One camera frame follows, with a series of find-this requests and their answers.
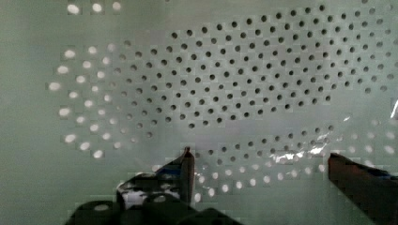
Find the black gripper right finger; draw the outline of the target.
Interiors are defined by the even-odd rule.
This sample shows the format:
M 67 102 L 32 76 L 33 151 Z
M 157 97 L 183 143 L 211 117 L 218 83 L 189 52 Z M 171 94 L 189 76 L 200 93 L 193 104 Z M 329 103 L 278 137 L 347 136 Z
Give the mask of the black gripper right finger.
M 328 178 L 376 225 L 397 225 L 398 182 L 387 171 L 331 153 Z

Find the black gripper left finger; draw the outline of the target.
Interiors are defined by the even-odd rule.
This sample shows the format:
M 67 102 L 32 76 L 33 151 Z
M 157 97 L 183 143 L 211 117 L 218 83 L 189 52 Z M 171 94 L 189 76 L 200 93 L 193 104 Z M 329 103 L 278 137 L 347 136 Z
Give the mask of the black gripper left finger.
M 118 185 L 114 201 L 81 204 L 65 225 L 242 225 L 215 208 L 191 207 L 194 162 L 185 147 L 155 172 Z

